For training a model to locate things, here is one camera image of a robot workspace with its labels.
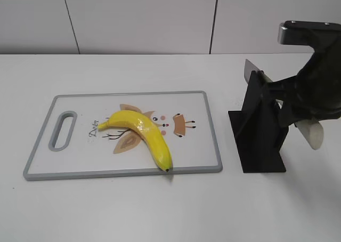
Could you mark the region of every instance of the black stand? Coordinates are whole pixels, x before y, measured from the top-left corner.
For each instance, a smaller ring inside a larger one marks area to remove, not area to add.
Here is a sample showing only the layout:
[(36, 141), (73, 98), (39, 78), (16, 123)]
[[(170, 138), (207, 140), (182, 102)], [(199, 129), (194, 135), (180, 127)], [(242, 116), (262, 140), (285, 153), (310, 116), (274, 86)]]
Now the black stand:
[(259, 72), (251, 74), (242, 110), (229, 111), (234, 138), (244, 173), (283, 173), (279, 150), (289, 128), (279, 126), (280, 108)]

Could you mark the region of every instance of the yellow banana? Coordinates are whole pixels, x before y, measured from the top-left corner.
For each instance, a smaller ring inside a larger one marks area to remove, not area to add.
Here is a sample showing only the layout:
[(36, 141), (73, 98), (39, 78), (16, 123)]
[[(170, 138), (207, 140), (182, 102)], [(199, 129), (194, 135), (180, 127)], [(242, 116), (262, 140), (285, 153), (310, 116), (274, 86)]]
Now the yellow banana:
[(121, 110), (111, 115), (108, 121), (98, 125), (99, 130), (109, 127), (127, 127), (134, 130), (146, 142), (158, 167), (168, 172), (173, 167), (171, 153), (158, 127), (144, 114)]

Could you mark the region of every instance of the banana stem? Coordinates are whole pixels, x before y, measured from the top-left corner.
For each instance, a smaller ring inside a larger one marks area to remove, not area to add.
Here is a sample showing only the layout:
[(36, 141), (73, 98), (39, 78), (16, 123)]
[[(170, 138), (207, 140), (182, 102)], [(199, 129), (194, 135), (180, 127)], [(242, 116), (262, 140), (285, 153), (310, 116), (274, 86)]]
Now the banana stem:
[(105, 130), (107, 128), (109, 128), (109, 123), (108, 122), (104, 122), (104, 123), (98, 125), (98, 130), (99, 131)]

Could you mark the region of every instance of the white wall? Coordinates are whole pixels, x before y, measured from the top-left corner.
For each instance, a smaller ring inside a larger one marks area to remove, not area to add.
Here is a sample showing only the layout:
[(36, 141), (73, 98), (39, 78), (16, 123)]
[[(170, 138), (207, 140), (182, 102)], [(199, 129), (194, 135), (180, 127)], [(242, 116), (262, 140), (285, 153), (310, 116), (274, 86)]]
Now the white wall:
[(67, 0), (82, 54), (208, 53), (215, 0)]
[(64, 0), (0, 0), (3, 53), (78, 53)]
[(219, 0), (212, 53), (312, 52), (277, 43), (286, 20), (341, 23), (340, 0)]
[[(66, 0), (82, 54), (209, 53), (216, 0)], [(212, 53), (311, 52), (286, 20), (341, 23), (340, 0), (218, 0)], [(78, 53), (64, 0), (0, 0), (0, 53)]]

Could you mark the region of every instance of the cartoon illustration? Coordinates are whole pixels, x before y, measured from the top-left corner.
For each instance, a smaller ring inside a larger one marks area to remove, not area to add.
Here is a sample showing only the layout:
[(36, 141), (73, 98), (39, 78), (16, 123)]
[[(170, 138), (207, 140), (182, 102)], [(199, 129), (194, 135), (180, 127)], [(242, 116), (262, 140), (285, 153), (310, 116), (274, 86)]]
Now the cartoon illustration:
[(183, 137), (186, 135), (186, 127), (187, 128), (196, 128), (196, 126), (186, 126), (187, 123), (195, 123), (194, 120), (192, 121), (185, 121), (185, 118), (183, 117), (183, 114), (176, 114), (174, 117), (173, 117), (173, 120), (174, 120), (174, 124), (175, 124), (175, 127), (174, 127), (174, 134), (179, 136), (179, 137)]
[[(132, 110), (137, 111), (139, 113), (144, 114), (146, 117), (148, 117), (156, 126), (158, 126), (161, 130), (162, 135), (166, 135), (167, 127), (169, 126), (168, 123), (162, 123), (161, 120), (165, 120), (166, 116), (161, 115), (160, 117), (157, 117), (156, 115), (153, 115), (155, 111), (147, 111), (142, 112), (138, 107), (128, 105), (128, 104), (120, 104), (121, 110)], [(183, 114), (176, 114), (173, 117), (174, 121), (174, 134), (178, 136), (179, 138), (185, 136), (186, 134), (186, 128), (196, 128), (195, 126), (186, 126), (187, 123), (195, 123), (194, 120), (192, 121), (185, 121), (185, 118)], [(131, 150), (135, 148), (139, 143), (142, 141), (141, 137), (135, 133), (134, 131), (131, 131), (130, 129), (126, 129), (123, 131), (118, 131), (119, 134), (109, 134), (102, 136), (103, 138), (108, 138), (109, 140), (119, 140), (116, 144), (116, 147), (113, 151), (114, 154), (122, 153), (128, 150)]]

